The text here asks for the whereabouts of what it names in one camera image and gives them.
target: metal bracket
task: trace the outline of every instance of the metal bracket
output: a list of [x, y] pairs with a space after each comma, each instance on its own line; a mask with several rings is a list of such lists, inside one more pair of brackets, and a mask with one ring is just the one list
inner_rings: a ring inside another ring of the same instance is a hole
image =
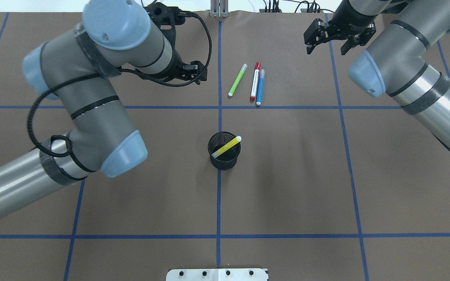
[[209, 15], [212, 18], [228, 18], [229, 0], [211, 0]]
[[170, 270], [166, 281], [268, 281], [267, 269]]
[[376, 33], [375, 22], [372, 22], [361, 34], [356, 36], [342, 32], [331, 21], [323, 22], [320, 18], [314, 19], [303, 34], [307, 54], [310, 55], [315, 47], [331, 40], [347, 40], [341, 46], [341, 55], [345, 55], [351, 48], [358, 45], [365, 46]]
[[[204, 64], [195, 60], [190, 64], [185, 64], [182, 62], [182, 59], [175, 51], [175, 44], [177, 39], [177, 30], [175, 28], [176, 25], [182, 25], [185, 23], [185, 18], [188, 16], [184, 16], [187, 11], [182, 11], [178, 7], [167, 7], [161, 2], [155, 2], [153, 4], [145, 7], [150, 18], [154, 22], [155, 26], [161, 30], [162, 34], [168, 39], [171, 44], [171, 48], [173, 49], [173, 55], [176, 59], [175, 69], [171, 70], [170, 75], [168, 73], [164, 73], [161, 77], [152, 76], [162, 82], [168, 82], [174, 78], [178, 78], [184, 81], [190, 81], [194, 79], [199, 73], [204, 69]], [[195, 81], [197, 85], [200, 85], [201, 81], [207, 80], [207, 69], [202, 72], [200, 78]]]

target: pen holder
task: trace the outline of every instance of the pen holder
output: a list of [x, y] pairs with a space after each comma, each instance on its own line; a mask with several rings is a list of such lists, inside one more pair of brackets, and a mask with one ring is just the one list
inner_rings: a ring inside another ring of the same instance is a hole
[[218, 132], [215, 133], [207, 143], [207, 152], [209, 153], [209, 159], [211, 160], [211, 164], [217, 169], [220, 170], [228, 170], [232, 169], [237, 163], [237, 157], [241, 152], [241, 143], [239, 142], [235, 146], [232, 146], [231, 149], [225, 151], [222, 155], [214, 158], [211, 156], [215, 151], [220, 149], [222, 146], [230, 142], [236, 136], [229, 132]]

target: black cable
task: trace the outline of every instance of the black cable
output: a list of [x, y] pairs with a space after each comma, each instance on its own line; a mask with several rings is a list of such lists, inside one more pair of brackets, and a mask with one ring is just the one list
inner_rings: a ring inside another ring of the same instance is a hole
[[316, 9], [316, 1], [314, 0], [313, 2], [312, 2], [312, 5], [310, 5], [310, 8], [307, 8], [307, 12], [312, 12], [313, 10], [315, 10]]
[[[189, 11], [180, 11], [179, 15], [184, 16], [185, 18], [197, 18], [200, 23], [202, 24], [202, 27], [204, 27], [204, 30], [206, 31], [206, 36], [207, 36], [207, 40], [209, 43], [209, 51], [207, 54], [207, 60], [206, 60], [206, 64], [204, 65], [204, 68], [202, 69], [202, 71], [196, 76], [194, 77], [192, 80], [187, 81], [185, 83], [181, 83], [181, 84], [170, 84], [170, 83], [166, 83], [166, 82], [162, 82], [159, 81], [155, 78], [152, 78], [151, 76], [142, 73], [140, 71], [135, 71], [132, 69], [121, 69], [119, 68], [118, 71], [123, 73], [123, 72], [127, 72], [127, 73], [132, 73], [137, 75], [138, 77], [145, 79], [145, 80], [150, 80], [152, 82], [155, 82], [159, 85], [163, 85], [163, 86], [168, 86], [168, 87], [184, 87], [187, 85], [190, 85], [194, 82], [196, 82], [201, 75], [204, 73], [204, 71], [206, 71], [207, 67], [209, 66], [209, 62], [211, 61], [211, 49], [212, 49], [212, 42], [211, 42], [211, 35], [209, 34], [209, 30], [207, 29], [206, 23], [204, 22], [204, 20], [196, 13], [194, 12], [189, 12]], [[73, 78], [71, 80], [65, 81], [61, 84], [56, 85], [55, 87], [52, 87], [51, 89], [48, 89], [48, 91], [45, 91], [44, 93], [42, 93], [34, 102], [34, 104], [32, 105], [32, 107], [29, 110], [29, 115], [27, 116], [27, 134], [29, 135], [29, 138], [32, 142], [32, 144], [34, 144], [34, 146], [36, 146], [37, 149], [39, 149], [40, 151], [42, 151], [43, 153], [50, 155], [52, 157], [57, 157], [57, 158], [61, 158], [61, 157], [66, 157], [68, 155], [70, 155], [70, 153], [72, 152], [72, 142], [70, 141], [70, 139], [66, 136], [56, 136], [58, 139], [62, 139], [66, 142], [67, 144], [67, 151], [64, 153], [54, 153], [53, 151], [45, 148], [36, 138], [36, 136], [34, 135], [34, 130], [32, 129], [32, 120], [34, 119], [34, 114], [36, 113], [36, 110], [39, 107], [39, 104], [51, 93], [65, 87], [68, 85], [71, 85], [73, 83], [76, 82], [81, 82], [81, 81], [85, 81], [85, 80], [89, 80], [89, 79], [93, 79], [93, 78], [99, 78], [101, 77], [101, 75], [99, 73], [92, 73], [89, 75], [84, 75], [81, 77], [77, 77], [77, 78]]]
[[301, 5], [301, 4], [303, 4], [303, 3], [307, 3], [307, 9], [309, 8], [309, 6], [310, 6], [310, 3], [309, 3], [308, 1], [301, 1], [301, 2], [299, 2], [299, 3], [298, 3], [298, 6], [296, 6], [295, 12], [297, 12], [297, 11], [298, 11], [298, 8], [299, 8], [299, 7], [300, 7], [300, 5]]
[[314, 3], [310, 6], [310, 12], [314, 12], [315, 10], [320, 9], [320, 5], [314, 1]]
[[330, 9], [316, 9], [313, 12], [317, 12], [317, 11], [330, 11], [334, 14], [334, 11], [331, 11]]

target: silver arm segment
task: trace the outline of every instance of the silver arm segment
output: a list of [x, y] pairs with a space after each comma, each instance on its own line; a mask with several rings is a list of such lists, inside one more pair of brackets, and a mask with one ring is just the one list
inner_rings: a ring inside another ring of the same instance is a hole
[[[144, 73], [164, 76], [175, 61], [175, 52], [166, 37], [135, 2], [92, 0], [82, 18], [92, 39], [90, 43], [110, 67], [128, 62]], [[78, 30], [70, 30], [25, 58], [25, 77], [39, 93], [71, 78], [99, 71], [80, 48], [78, 35]], [[108, 79], [77, 82], [55, 94], [76, 126], [68, 134], [72, 154], [54, 158], [34, 149], [0, 167], [0, 219], [62, 187], [80, 182], [93, 171], [100, 169], [112, 178], [147, 157], [139, 131]], [[50, 143], [54, 153], [67, 150], [63, 140], [47, 139], [43, 146], [50, 148]]]
[[450, 150], [450, 79], [422, 56], [450, 31], [450, 1], [415, 0], [360, 55], [350, 78], [372, 96], [387, 93]]

